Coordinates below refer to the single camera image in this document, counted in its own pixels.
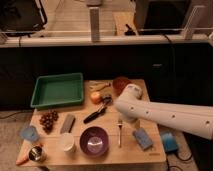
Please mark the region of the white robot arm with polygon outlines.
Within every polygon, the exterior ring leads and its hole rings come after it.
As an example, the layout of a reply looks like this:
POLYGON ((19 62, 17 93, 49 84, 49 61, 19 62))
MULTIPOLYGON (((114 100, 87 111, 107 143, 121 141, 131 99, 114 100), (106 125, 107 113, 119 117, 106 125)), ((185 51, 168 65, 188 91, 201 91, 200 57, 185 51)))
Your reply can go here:
POLYGON ((160 125, 213 140, 213 107, 141 100, 142 89, 128 84, 114 102, 126 122, 143 118, 160 125))

